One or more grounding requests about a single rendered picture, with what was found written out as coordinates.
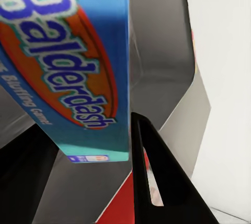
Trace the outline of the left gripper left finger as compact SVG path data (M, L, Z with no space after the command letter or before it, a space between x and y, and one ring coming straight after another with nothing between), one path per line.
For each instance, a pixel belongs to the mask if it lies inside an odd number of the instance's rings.
M0 149L0 224L32 224L59 147L36 123Z

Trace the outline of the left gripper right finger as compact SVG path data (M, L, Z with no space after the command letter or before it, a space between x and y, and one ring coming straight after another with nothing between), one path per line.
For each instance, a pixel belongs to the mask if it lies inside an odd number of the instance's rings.
M135 112L131 143L135 224L219 224L151 121ZM164 206L152 204L145 154Z

